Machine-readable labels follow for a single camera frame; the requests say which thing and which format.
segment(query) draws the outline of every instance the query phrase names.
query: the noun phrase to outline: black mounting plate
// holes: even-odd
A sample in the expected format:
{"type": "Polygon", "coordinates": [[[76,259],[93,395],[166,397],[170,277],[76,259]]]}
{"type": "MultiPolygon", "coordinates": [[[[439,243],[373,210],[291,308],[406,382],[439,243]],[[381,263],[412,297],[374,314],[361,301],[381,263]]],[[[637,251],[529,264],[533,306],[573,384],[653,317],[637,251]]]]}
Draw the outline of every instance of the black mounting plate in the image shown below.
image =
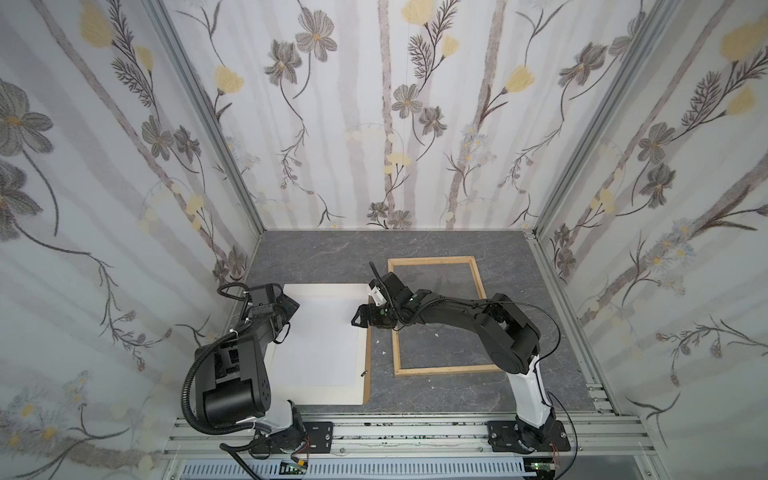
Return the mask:
{"type": "MultiPolygon", "coordinates": [[[[518,433],[515,427],[517,426],[515,420],[508,422],[494,421],[487,422],[488,426],[488,443],[492,447],[494,452],[514,452],[527,455],[529,452],[518,443],[518,433]]],[[[565,428],[563,422],[555,420],[552,425],[552,434],[546,443],[536,445],[536,452],[552,452],[552,445],[554,443],[555,448],[559,452],[571,451],[571,443],[568,441],[568,437],[564,436],[565,428]]]]}
{"type": "MultiPolygon", "coordinates": [[[[331,443],[333,443],[332,422],[305,422],[304,428],[310,437],[310,453],[331,453],[331,443]]],[[[255,445],[250,452],[253,455],[283,453],[277,445],[272,445],[270,448],[266,442],[255,445]]]]}

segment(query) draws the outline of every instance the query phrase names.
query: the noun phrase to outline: white board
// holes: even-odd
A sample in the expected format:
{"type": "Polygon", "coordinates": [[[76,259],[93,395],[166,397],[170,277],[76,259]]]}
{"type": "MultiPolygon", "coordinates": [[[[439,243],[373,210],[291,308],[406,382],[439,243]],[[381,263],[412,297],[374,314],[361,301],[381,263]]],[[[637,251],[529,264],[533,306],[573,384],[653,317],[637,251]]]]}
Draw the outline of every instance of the white board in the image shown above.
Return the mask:
{"type": "Polygon", "coordinates": [[[362,405],[367,330],[350,322],[368,303],[368,285],[294,283],[284,289],[300,307],[286,340],[270,343],[264,354],[273,397],[297,405],[362,405]]]}

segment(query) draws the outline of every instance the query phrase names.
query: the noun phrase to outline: floral wallpaper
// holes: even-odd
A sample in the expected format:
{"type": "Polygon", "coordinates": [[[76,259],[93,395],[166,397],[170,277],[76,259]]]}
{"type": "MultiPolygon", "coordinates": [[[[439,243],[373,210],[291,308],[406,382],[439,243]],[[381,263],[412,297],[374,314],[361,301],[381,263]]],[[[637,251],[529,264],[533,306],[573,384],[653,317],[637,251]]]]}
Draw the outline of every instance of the floral wallpaper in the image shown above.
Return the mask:
{"type": "Polygon", "coordinates": [[[2,471],[159,478],[257,237],[141,4],[5,2],[0,42],[2,471]]]}
{"type": "Polygon", "coordinates": [[[677,480],[765,476],[767,92],[764,5],[683,2],[538,232],[677,480]]]}
{"type": "Polygon", "coordinates": [[[266,227],[374,230],[533,227],[653,6],[164,3],[266,227]]]}

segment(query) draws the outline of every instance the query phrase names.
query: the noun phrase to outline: wooden frame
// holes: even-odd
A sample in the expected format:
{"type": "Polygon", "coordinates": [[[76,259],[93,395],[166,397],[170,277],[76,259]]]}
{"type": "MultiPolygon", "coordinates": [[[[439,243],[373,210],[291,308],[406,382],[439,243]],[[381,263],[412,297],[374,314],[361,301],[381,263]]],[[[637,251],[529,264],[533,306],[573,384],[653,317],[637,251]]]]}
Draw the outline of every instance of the wooden frame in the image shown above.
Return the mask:
{"type": "MultiPolygon", "coordinates": [[[[485,289],[480,280],[480,272],[475,258],[466,257],[422,257],[422,258],[390,258],[387,267],[390,272],[395,271],[398,265],[442,265],[448,263],[468,263],[472,271],[472,279],[475,281],[475,287],[478,290],[478,298],[485,298],[485,289]]],[[[420,369],[403,369],[400,367],[400,338],[398,333],[392,331],[392,358],[395,367],[395,376],[414,376],[414,375],[446,375],[449,373],[489,373],[501,372],[495,364],[489,365],[464,365],[464,366],[433,366],[420,369]]]]}

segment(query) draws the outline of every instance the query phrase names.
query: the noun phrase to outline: metal corner post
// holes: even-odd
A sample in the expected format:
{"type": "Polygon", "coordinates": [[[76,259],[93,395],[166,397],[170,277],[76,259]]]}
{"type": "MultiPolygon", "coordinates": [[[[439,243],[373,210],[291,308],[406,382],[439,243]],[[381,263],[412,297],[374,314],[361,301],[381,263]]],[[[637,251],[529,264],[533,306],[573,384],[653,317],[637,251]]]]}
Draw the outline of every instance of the metal corner post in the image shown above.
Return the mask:
{"type": "Polygon", "coordinates": [[[214,146],[214,150],[218,157],[221,159],[222,167],[227,174],[227,178],[230,180],[232,188],[235,190],[237,199],[240,201],[240,204],[243,205],[243,209],[248,216],[251,226],[258,235],[261,235],[265,229],[261,217],[259,216],[259,212],[253,204],[253,201],[250,199],[250,193],[248,192],[245,182],[243,182],[243,178],[240,176],[237,169],[237,163],[232,157],[229,148],[227,148],[227,141],[224,139],[219,122],[216,120],[216,116],[211,109],[210,102],[207,100],[203,86],[195,75],[192,64],[187,57],[187,53],[184,51],[178,33],[176,33],[176,29],[168,17],[168,11],[165,9],[162,0],[141,0],[141,2],[149,14],[152,26],[160,37],[160,40],[170,57],[174,70],[176,70],[184,85],[184,90],[187,92],[187,96],[200,117],[200,121],[203,122],[206,134],[210,139],[211,144],[214,146]]]}
{"type": "Polygon", "coordinates": [[[627,52],[627,57],[621,62],[619,72],[611,82],[611,86],[608,87],[608,91],[603,96],[598,109],[584,131],[584,135],[576,145],[574,153],[563,168],[558,181],[554,184],[544,208],[541,209],[541,215],[535,229],[536,233],[541,233],[549,228],[549,223],[553,221],[558,209],[570,193],[571,187],[589,158],[590,152],[624,100],[624,96],[629,92],[632,79],[635,78],[643,63],[650,57],[672,14],[681,3],[681,0],[656,0],[654,3],[636,41],[633,42],[627,52]]]}

